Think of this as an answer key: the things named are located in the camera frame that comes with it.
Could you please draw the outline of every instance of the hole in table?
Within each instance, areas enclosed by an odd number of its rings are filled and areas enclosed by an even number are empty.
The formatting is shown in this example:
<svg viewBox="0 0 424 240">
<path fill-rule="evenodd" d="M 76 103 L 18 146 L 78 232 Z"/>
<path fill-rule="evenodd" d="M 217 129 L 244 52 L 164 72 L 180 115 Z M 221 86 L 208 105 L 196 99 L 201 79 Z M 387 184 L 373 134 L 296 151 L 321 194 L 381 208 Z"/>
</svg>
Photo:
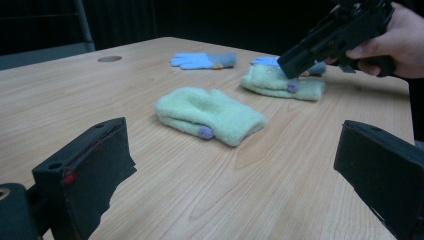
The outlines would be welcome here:
<svg viewBox="0 0 424 240">
<path fill-rule="evenodd" d="M 101 57 L 99 59 L 97 59 L 97 61 L 99 62 L 116 62 L 121 60 L 122 57 L 121 56 L 107 56 L 107 57 Z"/>
</svg>

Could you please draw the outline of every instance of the black holder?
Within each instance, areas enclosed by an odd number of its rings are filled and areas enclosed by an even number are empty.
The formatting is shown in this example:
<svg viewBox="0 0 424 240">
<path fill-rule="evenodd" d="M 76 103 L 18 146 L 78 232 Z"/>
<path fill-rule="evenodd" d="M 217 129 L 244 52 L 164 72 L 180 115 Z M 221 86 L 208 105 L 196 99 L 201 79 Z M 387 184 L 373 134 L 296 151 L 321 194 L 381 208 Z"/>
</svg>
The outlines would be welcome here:
<svg viewBox="0 0 424 240">
<path fill-rule="evenodd" d="M 0 238 L 88 239 L 134 166 L 125 118 L 91 127 L 33 169 L 29 190 L 0 185 Z"/>
<path fill-rule="evenodd" d="M 424 239 L 424 151 L 371 125 L 345 121 L 334 162 L 397 239 Z"/>
</svg>

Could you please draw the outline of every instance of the black wall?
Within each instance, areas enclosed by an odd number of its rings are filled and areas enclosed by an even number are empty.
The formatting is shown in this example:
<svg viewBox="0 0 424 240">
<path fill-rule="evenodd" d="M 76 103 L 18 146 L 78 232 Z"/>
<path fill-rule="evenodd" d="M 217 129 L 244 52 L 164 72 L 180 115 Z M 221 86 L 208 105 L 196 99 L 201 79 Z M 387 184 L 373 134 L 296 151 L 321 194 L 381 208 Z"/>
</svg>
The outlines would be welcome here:
<svg viewBox="0 0 424 240">
<path fill-rule="evenodd" d="M 96 50 L 157 37 L 154 0 L 83 0 Z"/>
<path fill-rule="evenodd" d="M 281 54 L 333 8 L 330 0 L 156 0 L 159 36 Z"/>
<path fill-rule="evenodd" d="M 72 0 L 3 0 L 0 55 L 83 41 Z"/>
</svg>

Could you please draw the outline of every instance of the red mark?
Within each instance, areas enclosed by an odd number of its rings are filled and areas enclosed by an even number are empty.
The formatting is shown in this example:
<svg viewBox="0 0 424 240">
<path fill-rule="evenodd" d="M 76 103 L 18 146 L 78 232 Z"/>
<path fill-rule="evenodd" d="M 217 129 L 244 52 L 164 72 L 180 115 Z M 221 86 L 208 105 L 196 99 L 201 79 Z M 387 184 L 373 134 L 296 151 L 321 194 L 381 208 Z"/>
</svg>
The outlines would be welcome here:
<svg viewBox="0 0 424 240">
<path fill-rule="evenodd" d="M 77 174 L 73 172 L 73 173 L 70 173 L 66 177 L 63 178 L 63 183 L 71 184 L 72 182 L 75 181 L 75 179 L 77 179 Z"/>
</svg>

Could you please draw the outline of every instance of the wooden table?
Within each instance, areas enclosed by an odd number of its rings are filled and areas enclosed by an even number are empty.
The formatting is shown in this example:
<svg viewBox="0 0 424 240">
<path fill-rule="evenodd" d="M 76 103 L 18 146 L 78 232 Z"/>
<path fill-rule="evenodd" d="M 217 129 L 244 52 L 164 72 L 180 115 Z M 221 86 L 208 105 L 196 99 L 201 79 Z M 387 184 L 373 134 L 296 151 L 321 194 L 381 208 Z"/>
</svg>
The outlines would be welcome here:
<svg viewBox="0 0 424 240">
<path fill-rule="evenodd" d="M 176 52 L 229 51 L 233 69 L 169 65 Z M 346 119 L 413 143 L 407 83 L 329 67 L 318 102 L 266 97 L 240 86 L 264 55 L 160 38 L 0 71 L 0 182 L 29 188 L 31 170 L 51 154 L 125 117 L 138 171 L 91 239 L 394 239 L 333 162 Z M 98 61 L 107 56 L 122 59 Z M 155 102 L 184 86 L 218 88 L 269 122 L 236 148 L 166 127 Z"/>
</svg>

